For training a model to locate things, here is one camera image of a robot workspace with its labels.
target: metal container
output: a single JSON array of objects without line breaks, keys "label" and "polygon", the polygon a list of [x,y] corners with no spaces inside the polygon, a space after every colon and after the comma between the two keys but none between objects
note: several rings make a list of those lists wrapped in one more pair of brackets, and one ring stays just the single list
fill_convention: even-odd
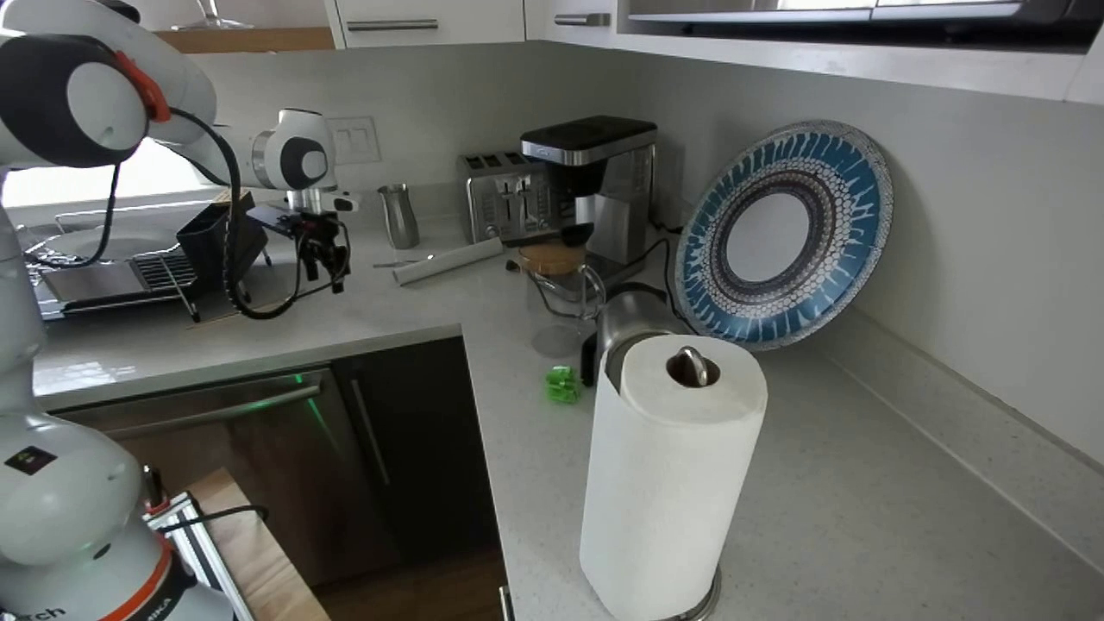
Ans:
[{"label": "metal container", "polygon": [[422,243],[419,219],[411,206],[411,188],[381,188],[383,196],[383,223],[393,249],[415,249]]}]

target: backsplash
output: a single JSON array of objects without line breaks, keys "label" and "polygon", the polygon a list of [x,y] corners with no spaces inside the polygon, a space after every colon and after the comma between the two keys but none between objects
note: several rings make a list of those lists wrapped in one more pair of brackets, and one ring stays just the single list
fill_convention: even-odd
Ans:
[{"label": "backsplash", "polygon": [[882,331],[863,312],[841,314],[806,346],[1104,575],[1104,466]]}]

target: green object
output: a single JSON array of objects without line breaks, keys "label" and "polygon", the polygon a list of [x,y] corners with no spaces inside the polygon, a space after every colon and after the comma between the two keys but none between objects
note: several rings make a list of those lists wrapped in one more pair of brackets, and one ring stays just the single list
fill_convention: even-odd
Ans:
[{"label": "green object", "polygon": [[553,366],[545,374],[545,395],[553,403],[576,403],[582,395],[582,379],[573,366]]}]

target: wall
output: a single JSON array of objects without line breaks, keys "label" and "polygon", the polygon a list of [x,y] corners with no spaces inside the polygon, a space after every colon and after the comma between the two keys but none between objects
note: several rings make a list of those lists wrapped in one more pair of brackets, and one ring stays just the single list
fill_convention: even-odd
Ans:
[{"label": "wall", "polygon": [[373,49],[341,55],[201,55],[222,120],[270,129],[281,106],[373,118],[381,162],[341,166],[346,188],[458,181],[458,154],[519,150],[527,129],[619,110],[604,61],[550,45]]},{"label": "wall", "polygon": [[1104,110],[637,59],[666,215],[779,123],[832,118],[894,162],[888,254],[855,302],[888,331],[1104,464]]}]

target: cabinet handle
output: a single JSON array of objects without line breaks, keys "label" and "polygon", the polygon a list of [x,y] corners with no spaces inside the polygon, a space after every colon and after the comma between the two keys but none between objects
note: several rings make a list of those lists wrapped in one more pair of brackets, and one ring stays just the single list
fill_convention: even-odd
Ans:
[{"label": "cabinet handle", "polygon": [[259,400],[241,400],[241,403],[216,406],[216,412],[184,415],[184,417],[135,423],[135,428],[108,428],[108,436],[123,437],[123,436],[151,436],[151,433],[216,423],[216,420],[251,417],[251,415],[261,415],[261,412],[272,412],[272,406],[282,406],[295,400],[310,400],[316,395],[321,395],[321,387],[310,383],[310,387],[296,387],[296,390],[259,396]]},{"label": "cabinet handle", "polygon": [[407,22],[347,22],[347,32],[439,32],[439,16],[407,16]]},{"label": "cabinet handle", "polygon": [[503,613],[503,621],[514,621],[514,599],[508,587],[496,587],[496,610]]},{"label": "cabinet handle", "polygon": [[381,468],[381,481],[383,481],[383,487],[389,487],[389,468],[387,468],[387,459],[383,459],[383,448],[381,448],[381,436],[377,436],[373,415],[365,406],[365,395],[362,395],[358,379],[353,379],[347,387],[353,387],[357,415],[358,415],[358,420],[365,420],[365,436],[370,436],[370,448],[373,448],[373,464]]},{"label": "cabinet handle", "polygon": [[612,28],[612,14],[556,14],[564,28]]}]

